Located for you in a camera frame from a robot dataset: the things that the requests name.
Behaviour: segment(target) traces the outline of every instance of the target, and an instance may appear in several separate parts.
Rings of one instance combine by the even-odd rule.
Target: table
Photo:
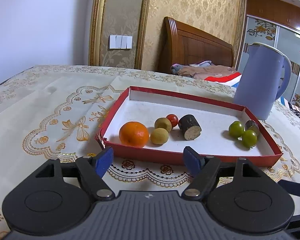
[[[111,105],[131,85],[227,102],[235,92],[208,81],[112,67],[45,65],[14,76],[0,85],[0,238],[9,231],[1,212],[4,197],[50,157],[69,162],[97,154],[94,136]],[[264,172],[275,181],[300,182],[300,119],[276,101],[262,124],[283,152]],[[191,176],[183,166],[115,158],[103,179],[116,194],[123,189],[182,192]],[[230,181],[221,178],[220,184]],[[300,197],[293,199],[295,214],[300,214]]]

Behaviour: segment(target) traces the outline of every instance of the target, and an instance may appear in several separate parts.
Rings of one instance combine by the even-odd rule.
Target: box
[[[144,124],[149,134],[154,122],[160,117],[175,114],[179,119],[192,114],[202,128],[195,140],[186,141],[178,128],[169,133],[169,140],[163,145],[152,144],[149,140],[143,148],[121,144],[119,130],[126,122]],[[257,145],[246,148],[241,139],[228,135],[229,125],[239,120],[245,124],[254,120],[260,130]],[[143,87],[127,88],[110,109],[96,139],[102,148],[111,146],[114,155],[120,158],[171,165],[183,164],[183,149],[192,147],[200,155],[213,155],[223,162],[235,162],[246,157],[259,167],[271,167],[282,156],[282,152],[266,129],[244,106],[177,92]]]

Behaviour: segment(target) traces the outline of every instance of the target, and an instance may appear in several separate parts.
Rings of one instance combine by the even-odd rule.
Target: small round fruit
[[[168,141],[168,139],[169,139],[169,133],[164,128],[154,129],[150,135],[150,140],[154,144],[164,144]]]
[[[253,121],[253,120],[248,120],[248,121],[246,122],[246,124],[244,125],[244,128],[245,128],[246,130],[252,130],[252,131],[254,131],[254,132],[256,133],[257,136],[258,136],[259,133],[260,133],[259,127],[258,127],[257,123],[256,123],[255,121]]]
[[[170,132],[172,130],[172,125],[168,118],[161,117],[155,121],[154,128],[163,128],[166,129],[167,132]]]
[[[149,140],[149,132],[139,122],[127,122],[120,128],[119,138],[123,145],[142,148]]]
[[[176,127],[176,126],[177,126],[179,120],[178,120],[178,117],[177,117],[175,114],[168,114],[168,115],[166,116],[166,118],[169,119],[169,121],[170,121],[172,127]]]
[[[242,134],[242,143],[247,148],[254,147],[257,144],[257,141],[258,141],[258,136],[252,130],[246,130]]]
[[[229,135],[233,138],[239,138],[242,136],[244,132],[243,125],[239,121],[234,121],[230,126],[229,126]]]

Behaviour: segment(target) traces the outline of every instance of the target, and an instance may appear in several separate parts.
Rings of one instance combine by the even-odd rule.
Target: blue kettle
[[[280,77],[284,67],[284,78]],[[255,42],[249,45],[249,59],[234,94],[234,103],[246,106],[259,120],[266,120],[272,105],[286,90],[291,77],[291,62],[272,46]]]

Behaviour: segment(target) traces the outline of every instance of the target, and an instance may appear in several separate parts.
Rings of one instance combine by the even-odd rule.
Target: red tomato
[[[169,121],[171,122],[172,127],[177,126],[179,120],[178,117],[175,114],[168,114],[167,117]]]

